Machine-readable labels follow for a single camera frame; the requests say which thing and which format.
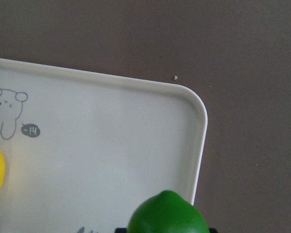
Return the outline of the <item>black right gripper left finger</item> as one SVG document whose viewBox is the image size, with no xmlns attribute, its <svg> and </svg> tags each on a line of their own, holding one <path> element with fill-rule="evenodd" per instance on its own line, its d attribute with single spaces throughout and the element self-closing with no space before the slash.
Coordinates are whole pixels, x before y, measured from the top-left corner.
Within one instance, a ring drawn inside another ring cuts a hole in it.
<svg viewBox="0 0 291 233">
<path fill-rule="evenodd" d="M 127 233 L 126 228 L 116 228 L 114 233 Z"/>
</svg>

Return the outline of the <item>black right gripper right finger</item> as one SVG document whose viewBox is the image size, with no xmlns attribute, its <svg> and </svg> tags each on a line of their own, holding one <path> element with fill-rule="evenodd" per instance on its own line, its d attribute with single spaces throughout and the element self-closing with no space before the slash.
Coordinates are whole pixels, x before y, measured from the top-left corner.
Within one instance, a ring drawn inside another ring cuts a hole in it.
<svg viewBox="0 0 291 233">
<path fill-rule="evenodd" d="M 209 232 L 210 233 L 216 233 L 216 229 L 215 228 L 209 228 Z"/>
</svg>

